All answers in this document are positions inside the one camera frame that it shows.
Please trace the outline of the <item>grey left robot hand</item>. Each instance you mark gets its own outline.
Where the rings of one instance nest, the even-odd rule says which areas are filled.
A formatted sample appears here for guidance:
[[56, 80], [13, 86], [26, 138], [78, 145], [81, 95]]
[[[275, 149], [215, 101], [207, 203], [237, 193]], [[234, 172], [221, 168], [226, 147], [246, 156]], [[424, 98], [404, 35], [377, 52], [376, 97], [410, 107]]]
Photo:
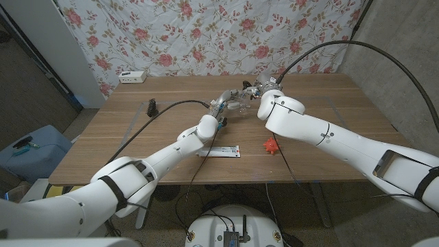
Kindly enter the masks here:
[[218, 121], [218, 130], [227, 125], [226, 118], [222, 116], [226, 109], [237, 110], [241, 115], [248, 113], [250, 99], [247, 96], [242, 97], [241, 93], [242, 91], [237, 89], [226, 90], [217, 99], [211, 101], [209, 114]]

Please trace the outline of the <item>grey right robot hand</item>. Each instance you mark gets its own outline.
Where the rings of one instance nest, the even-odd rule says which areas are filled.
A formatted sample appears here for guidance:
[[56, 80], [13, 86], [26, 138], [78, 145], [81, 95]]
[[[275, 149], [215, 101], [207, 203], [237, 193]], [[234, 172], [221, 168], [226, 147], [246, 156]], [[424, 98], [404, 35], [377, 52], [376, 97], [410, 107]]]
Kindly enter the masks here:
[[271, 90], [282, 91], [283, 85], [276, 81], [276, 78], [270, 74], [261, 73], [253, 83], [243, 81], [242, 97], [250, 96], [250, 99], [262, 98], [262, 96]]

